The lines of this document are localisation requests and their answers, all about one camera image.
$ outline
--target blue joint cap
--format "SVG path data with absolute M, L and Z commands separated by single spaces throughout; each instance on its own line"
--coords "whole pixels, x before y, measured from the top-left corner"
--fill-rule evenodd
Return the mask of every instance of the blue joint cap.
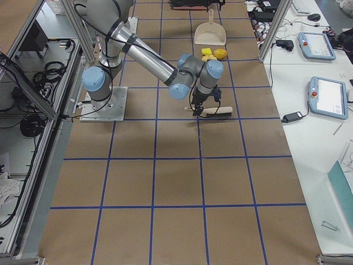
M 184 84 L 173 84 L 169 87 L 169 94 L 175 99 L 184 99 L 188 95 L 189 87 Z
M 214 79 L 220 79 L 223 71 L 224 66 L 221 62 L 217 60 L 210 60 L 207 62 L 207 71 Z
M 190 56 L 191 54 L 182 54 L 178 61 L 178 68 L 181 67 Z
M 105 73 L 101 68 L 97 66 L 92 66 L 84 70 L 82 74 L 82 83 L 89 92 L 95 92 L 99 90 L 104 84 L 104 81 Z

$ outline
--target black connector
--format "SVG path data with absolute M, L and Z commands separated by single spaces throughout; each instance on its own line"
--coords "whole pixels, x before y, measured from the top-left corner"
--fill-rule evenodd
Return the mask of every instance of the black connector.
M 294 43 L 292 40 L 276 40 L 276 45 L 286 49 L 287 51 L 292 51 L 294 48 Z
M 291 123 L 293 121 L 301 120 L 305 116 L 301 112 L 293 112 L 287 115 L 283 116 L 283 119 L 281 120 L 283 123 Z

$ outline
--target yellow object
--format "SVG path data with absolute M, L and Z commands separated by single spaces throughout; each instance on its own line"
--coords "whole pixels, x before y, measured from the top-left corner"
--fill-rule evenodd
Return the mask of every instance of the yellow object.
M 201 53 L 202 55 L 212 55 L 212 51 L 210 48 L 201 49 Z
M 201 60 L 203 60 L 204 62 L 207 62 L 208 60 L 216 60 L 217 58 L 215 58 L 212 54 L 210 55 L 205 55 L 204 57 L 202 57 Z
M 227 57 L 228 52 L 225 49 L 217 49 L 213 52 L 213 54 L 217 59 L 221 60 Z

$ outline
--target computer mouse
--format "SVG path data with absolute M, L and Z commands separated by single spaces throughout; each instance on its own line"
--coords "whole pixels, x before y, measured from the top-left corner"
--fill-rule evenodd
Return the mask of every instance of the computer mouse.
M 308 16 L 308 19 L 311 21 L 319 21 L 321 18 L 320 14 L 311 14 Z

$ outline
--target keyboard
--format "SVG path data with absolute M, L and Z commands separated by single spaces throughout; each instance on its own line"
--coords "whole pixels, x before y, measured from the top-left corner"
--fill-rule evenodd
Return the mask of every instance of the keyboard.
M 310 14 L 310 10 L 305 5 L 304 0 L 292 0 L 291 8 L 295 15 L 307 16 Z

